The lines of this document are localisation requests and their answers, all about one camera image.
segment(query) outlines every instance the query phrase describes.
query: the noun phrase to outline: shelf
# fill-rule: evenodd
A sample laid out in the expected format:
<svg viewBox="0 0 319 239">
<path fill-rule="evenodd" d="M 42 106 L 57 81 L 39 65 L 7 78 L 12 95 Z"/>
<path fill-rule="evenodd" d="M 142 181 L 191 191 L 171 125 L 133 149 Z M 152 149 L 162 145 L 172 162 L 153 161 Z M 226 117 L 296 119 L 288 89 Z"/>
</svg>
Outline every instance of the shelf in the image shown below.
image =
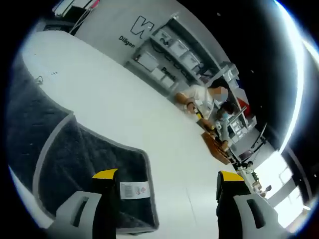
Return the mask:
<svg viewBox="0 0 319 239">
<path fill-rule="evenodd" d="M 180 60 L 180 58 L 178 56 L 176 56 L 174 54 L 173 51 L 171 51 L 167 46 L 165 46 L 163 43 L 161 43 L 157 38 L 155 38 L 154 36 L 150 36 L 150 40 L 154 43 L 156 43 L 157 46 L 159 46 L 162 50 L 164 50 L 166 53 L 168 53 L 175 62 L 177 62 L 182 68 L 183 70 L 189 75 L 191 76 L 197 83 L 199 83 L 201 86 L 204 86 L 204 83 L 196 76 L 196 74 L 194 72 L 192 72 L 188 67 L 186 67 Z"/>
<path fill-rule="evenodd" d="M 131 64 L 132 66 L 134 66 L 136 69 L 138 69 L 139 71 L 141 71 L 142 73 L 144 73 L 145 75 L 147 75 L 149 78 L 151 78 L 153 81 L 155 81 L 158 85 L 160 85 L 162 88 L 164 88 L 167 92 L 168 92 L 168 96 L 176 89 L 176 87 L 178 86 L 178 82 L 175 82 L 170 88 L 168 88 L 166 85 L 164 85 L 161 80 L 157 79 L 156 77 L 154 77 L 151 72 L 146 69 L 144 66 L 142 66 L 140 63 L 138 63 L 137 61 L 130 59 L 128 61 L 129 64 Z"/>
<path fill-rule="evenodd" d="M 195 48 L 195 52 L 203 58 L 205 61 L 210 61 L 214 67 L 217 67 L 218 70 L 221 70 L 221 66 L 216 61 L 216 59 L 210 54 L 206 47 L 201 43 L 195 34 L 189 30 L 189 28 L 184 25 L 178 18 L 173 18 L 168 26 L 172 28 L 178 35 L 180 35 L 187 43 L 192 45 L 192 48 Z"/>
</svg>

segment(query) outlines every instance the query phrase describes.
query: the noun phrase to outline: wall sign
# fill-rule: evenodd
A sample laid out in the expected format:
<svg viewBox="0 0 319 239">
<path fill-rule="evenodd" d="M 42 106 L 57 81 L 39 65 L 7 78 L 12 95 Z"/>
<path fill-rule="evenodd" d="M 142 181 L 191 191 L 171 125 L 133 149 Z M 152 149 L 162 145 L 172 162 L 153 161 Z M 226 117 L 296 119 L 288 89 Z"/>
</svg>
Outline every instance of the wall sign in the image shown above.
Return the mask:
<svg viewBox="0 0 319 239">
<path fill-rule="evenodd" d="M 139 35 L 140 39 L 142 39 L 143 33 L 145 31 L 150 32 L 153 27 L 154 24 L 152 22 L 146 21 L 146 18 L 143 16 L 139 16 L 131 28 L 131 33 L 133 33 L 134 35 Z"/>
</svg>

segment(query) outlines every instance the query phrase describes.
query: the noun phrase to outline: cable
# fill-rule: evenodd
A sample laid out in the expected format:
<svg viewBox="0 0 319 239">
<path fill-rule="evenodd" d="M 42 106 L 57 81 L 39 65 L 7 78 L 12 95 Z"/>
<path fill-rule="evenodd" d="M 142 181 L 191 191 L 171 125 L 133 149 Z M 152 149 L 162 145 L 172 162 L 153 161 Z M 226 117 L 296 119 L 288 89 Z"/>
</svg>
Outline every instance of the cable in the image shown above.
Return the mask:
<svg viewBox="0 0 319 239">
<path fill-rule="evenodd" d="M 77 27 L 79 27 L 83 22 L 84 20 L 91 14 L 91 12 L 93 12 L 94 9 L 92 8 L 89 8 L 87 9 L 83 14 L 82 16 L 76 21 L 76 23 L 74 24 L 74 26 L 72 27 L 72 29 L 69 31 L 69 34 L 71 34 L 72 31 L 74 31 Z"/>
</svg>

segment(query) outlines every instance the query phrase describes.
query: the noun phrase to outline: gray cloth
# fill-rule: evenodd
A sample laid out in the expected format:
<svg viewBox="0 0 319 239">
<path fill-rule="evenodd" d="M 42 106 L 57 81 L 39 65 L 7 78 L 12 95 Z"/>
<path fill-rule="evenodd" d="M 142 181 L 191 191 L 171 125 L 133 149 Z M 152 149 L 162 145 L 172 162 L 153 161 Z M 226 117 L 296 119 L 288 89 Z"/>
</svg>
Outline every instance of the gray cloth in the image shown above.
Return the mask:
<svg viewBox="0 0 319 239">
<path fill-rule="evenodd" d="M 148 181 L 151 197 L 120 200 L 117 232 L 158 228 L 147 154 L 80 125 L 41 90 L 21 58 L 13 65 L 5 123 L 8 164 L 49 217 L 76 191 L 90 191 L 93 175 L 118 168 L 117 183 Z"/>
</svg>

